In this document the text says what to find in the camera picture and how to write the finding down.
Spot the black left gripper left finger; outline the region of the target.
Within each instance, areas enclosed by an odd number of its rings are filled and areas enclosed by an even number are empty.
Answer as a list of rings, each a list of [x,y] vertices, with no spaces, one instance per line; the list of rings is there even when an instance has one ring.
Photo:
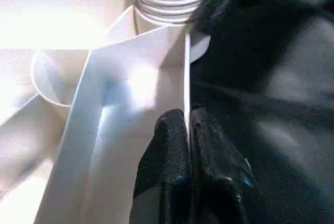
[[[173,109],[156,121],[133,192],[133,223],[189,223],[190,155],[184,113]]]

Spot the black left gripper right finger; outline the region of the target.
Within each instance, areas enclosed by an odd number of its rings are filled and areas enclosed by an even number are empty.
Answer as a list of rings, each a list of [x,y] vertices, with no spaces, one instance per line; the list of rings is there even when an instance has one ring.
[[[194,223],[263,223],[264,199],[247,160],[205,108],[190,114]]]

